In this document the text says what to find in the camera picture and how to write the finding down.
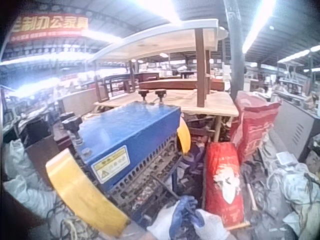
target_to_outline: hand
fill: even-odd
[[[226,240],[230,232],[224,228],[221,217],[202,209],[195,211],[197,217],[189,215],[196,234],[201,240]]]
[[[175,205],[164,206],[158,213],[154,223],[146,229],[158,240],[170,240],[181,227],[184,218],[187,218],[186,208],[195,209],[197,200],[193,196],[182,196]]]

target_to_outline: machine panel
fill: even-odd
[[[177,106],[133,102],[86,120],[75,145],[104,192],[110,190],[177,132]]]

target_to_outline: ceiling light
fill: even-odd
[[[138,4],[140,7],[159,15],[175,25],[180,25],[181,20],[179,19],[174,5],[171,0],[131,0]]]
[[[303,70],[305,73],[309,72],[309,69],[304,69]],[[316,68],[312,68],[311,69],[312,72],[320,72],[320,67],[316,67]]]
[[[168,55],[168,54],[165,54],[165,53],[163,53],[163,52],[162,52],[162,53],[160,53],[159,55],[160,55],[161,57],[163,57],[163,58],[168,58],[168,57],[169,57],[169,55]]]
[[[291,61],[293,59],[298,59],[298,58],[301,58],[301,57],[303,57],[305,55],[308,55],[309,53],[310,53],[310,50],[300,51],[300,52],[297,52],[297,53],[295,53],[293,55],[287,56],[286,58],[283,58],[283,59],[279,60],[278,63],[282,64],[282,63]]]
[[[114,44],[119,44],[123,41],[121,37],[118,36],[113,36],[111,34],[107,34],[104,32],[100,31],[91,31],[91,30],[82,30],[82,36],[98,40],[98,41],[104,41],[108,43],[114,43]]]
[[[310,48],[310,50],[311,50],[311,52],[317,52],[320,50],[320,45],[314,46],[314,47]]]
[[[30,83],[21,86],[17,91],[13,93],[12,96],[18,98],[25,98],[34,95],[42,89],[49,89],[56,86],[60,82],[60,79],[57,77],[52,77],[46,80],[41,80],[36,83]]]
[[[256,62],[251,62],[250,63],[250,67],[254,68],[254,67],[257,67],[258,66],[258,63]]]
[[[307,50],[304,50],[304,51],[300,51],[300,52],[298,52],[298,53],[295,53],[295,54],[293,54],[293,55],[287,56],[286,58],[283,58],[283,59],[279,60],[278,63],[281,64],[281,63],[288,62],[288,61],[293,60],[293,59],[301,58],[301,57],[309,54],[310,51],[311,51],[311,52],[317,52],[317,51],[319,51],[319,50],[320,50],[320,45],[314,46],[314,47],[311,47],[310,50],[307,49]]]
[[[276,0],[262,0],[262,1],[263,2],[260,4],[259,9],[256,12],[256,15],[255,15],[256,17],[254,19],[252,28],[242,46],[242,52],[244,54],[249,50],[252,43],[257,38],[258,33],[263,28],[263,26],[267,23],[276,5]]]
[[[49,60],[59,60],[59,61],[83,61],[92,58],[93,54],[87,52],[59,52],[51,54],[42,54],[35,56],[21,57],[17,59],[12,59],[8,61],[0,62],[0,66],[10,65],[10,64],[23,64],[36,61],[49,61]]]

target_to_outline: yellow sticker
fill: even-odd
[[[130,164],[127,146],[124,145],[106,157],[91,165],[91,168],[101,184]]]

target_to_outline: red bag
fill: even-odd
[[[225,227],[244,220],[237,151],[231,142],[214,142],[207,148],[205,210],[222,218]]]
[[[261,97],[239,91],[235,105],[239,116],[232,121],[230,137],[242,163],[256,151],[268,130],[273,127],[281,103],[267,102]]]

